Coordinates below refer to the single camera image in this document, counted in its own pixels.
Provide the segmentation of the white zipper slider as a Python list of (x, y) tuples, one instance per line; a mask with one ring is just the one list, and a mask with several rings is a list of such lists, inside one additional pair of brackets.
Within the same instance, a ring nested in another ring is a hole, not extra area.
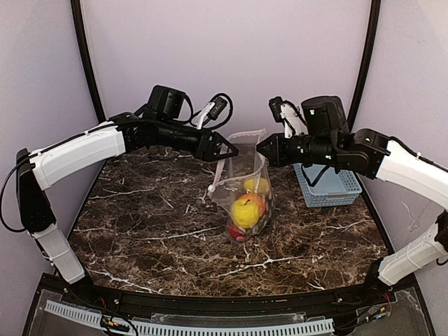
[(214, 193), (216, 187), (214, 185), (209, 185), (207, 188), (207, 195), (210, 196)]

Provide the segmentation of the clear zip top bag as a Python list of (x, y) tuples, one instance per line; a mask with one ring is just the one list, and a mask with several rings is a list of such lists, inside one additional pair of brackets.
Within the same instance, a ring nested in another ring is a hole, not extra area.
[(265, 135), (264, 129), (231, 134), (220, 147), (222, 158), (207, 190), (211, 201), (227, 212), (226, 230), (235, 242), (259, 235), (274, 211), (267, 159), (256, 150)]

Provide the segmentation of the orange fruit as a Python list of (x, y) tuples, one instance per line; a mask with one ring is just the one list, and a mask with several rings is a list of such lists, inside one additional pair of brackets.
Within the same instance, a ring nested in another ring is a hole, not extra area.
[(255, 204), (258, 206), (258, 213), (259, 216), (262, 216), (266, 212), (266, 203), (262, 196), (259, 196), (257, 194), (252, 194), (252, 199), (255, 202)]

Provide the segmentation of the red apple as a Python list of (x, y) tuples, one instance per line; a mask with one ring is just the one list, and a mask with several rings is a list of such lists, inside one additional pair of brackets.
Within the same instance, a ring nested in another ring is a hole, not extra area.
[(228, 232), (229, 236), (236, 242), (245, 242), (247, 240), (246, 234), (244, 232), (242, 232), (233, 223), (230, 223), (227, 226), (227, 232)]

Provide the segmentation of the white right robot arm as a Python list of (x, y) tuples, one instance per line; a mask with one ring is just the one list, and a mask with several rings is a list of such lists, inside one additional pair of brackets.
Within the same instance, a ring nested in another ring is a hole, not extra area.
[(436, 260), (447, 260), (447, 169), (373, 129), (344, 135), (273, 134), (256, 146), (271, 166), (327, 165), (362, 176), (397, 251), (374, 262), (367, 281), (392, 286)]

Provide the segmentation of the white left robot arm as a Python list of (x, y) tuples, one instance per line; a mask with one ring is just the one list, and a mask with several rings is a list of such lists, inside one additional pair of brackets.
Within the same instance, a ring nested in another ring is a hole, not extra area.
[(8, 224), (4, 215), (1, 224), (15, 234), (26, 232), (67, 284), (86, 281), (88, 271), (68, 242), (68, 230), (58, 223), (60, 211), (53, 207), (67, 202), (63, 212), (74, 214), (88, 189), (85, 185), (75, 185), (77, 173), (110, 158), (152, 146), (185, 151), (204, 162), (239, 154), (238, 149), (214, 129), (196, 129), (174, 121), (121, 113), (59, 143), (32, 151), (20, 150), (1, 186), (4, 194), (9, 181), (14, 181), (20, 224)]

